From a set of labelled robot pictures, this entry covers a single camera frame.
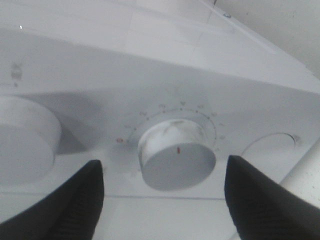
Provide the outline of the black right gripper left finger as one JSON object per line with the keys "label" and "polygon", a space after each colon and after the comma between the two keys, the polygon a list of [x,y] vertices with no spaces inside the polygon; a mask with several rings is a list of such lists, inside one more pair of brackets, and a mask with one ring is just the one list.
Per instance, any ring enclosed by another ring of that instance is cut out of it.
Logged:
{"label": "black right gripper left finger", "polygon": [[2,240],[91,240],[104,204],[100,160],[90,160],[42,200],[0,224]]}

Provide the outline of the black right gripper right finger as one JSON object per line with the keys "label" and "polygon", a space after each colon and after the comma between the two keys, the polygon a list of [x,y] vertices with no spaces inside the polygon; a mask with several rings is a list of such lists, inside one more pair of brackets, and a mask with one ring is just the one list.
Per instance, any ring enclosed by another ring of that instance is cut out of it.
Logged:
{"label": "black right gripper right finger", "polygon": [[227,160],[224,196],[242,240],[318,240],[320,210],[238,155]]}

